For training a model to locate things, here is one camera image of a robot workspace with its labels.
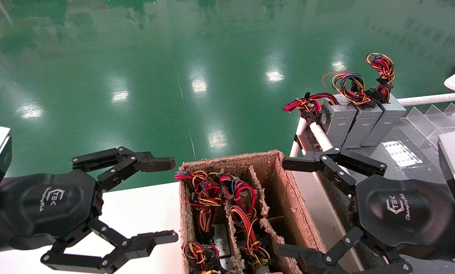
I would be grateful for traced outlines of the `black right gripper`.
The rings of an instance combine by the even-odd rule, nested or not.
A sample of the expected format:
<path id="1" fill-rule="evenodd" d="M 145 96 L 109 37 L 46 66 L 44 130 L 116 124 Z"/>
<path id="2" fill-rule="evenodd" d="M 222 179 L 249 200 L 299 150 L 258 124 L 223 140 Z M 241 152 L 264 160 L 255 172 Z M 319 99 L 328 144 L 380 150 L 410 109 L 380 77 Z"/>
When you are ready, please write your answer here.
<path id="1" fill-rule="evenodd" d="M 361 227 L 388 247 L 433 246 L 445 233 L 455 212 L 448 187 L 418 179 L 384 178 L 387 165 L 368 156 L 333 147 L 307 151 L 303 157 L 284 157 L 284 170 L 321 172 L 344 194 L 355 194 Z M 368 178 L 356 179 L 344 168 Z M 295 258 L 304 274 L 346 274 L 339 260 L 367 239 L 353 227 L 327 253 L 296 245 L 278 244 L 277 256 Z M 412 266 L 395 252 L 384 252 L 389 264 L 360 274 L 411 274 Z"/>

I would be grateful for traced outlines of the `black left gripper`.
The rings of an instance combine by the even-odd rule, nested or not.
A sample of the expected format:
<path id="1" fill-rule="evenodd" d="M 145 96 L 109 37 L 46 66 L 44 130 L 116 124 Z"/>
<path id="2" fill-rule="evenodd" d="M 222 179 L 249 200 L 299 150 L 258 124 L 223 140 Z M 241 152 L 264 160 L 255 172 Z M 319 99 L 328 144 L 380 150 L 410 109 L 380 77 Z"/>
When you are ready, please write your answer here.
<path id="1" fill-rule="evenodd" d="M 118 147 L 76 156 L 69 173 L 5 178 L 0 186 L 0 251 L 52 245 L 40 259 L 51 269 L 114 274 L 128 261 L 148 257 L 157 245 L 177 242 L 179 237 L 167 230 L 126 238 L 97 218 L 103 205 L 101 191 L 137 172 L 164 172 L 175 165 L 173 157 Z M 106 171 L 96 181 L 87 174 L 101 169 Z M 104 257 L 65 253 L 91 232 L 113 245 L 113 251 Z"/>

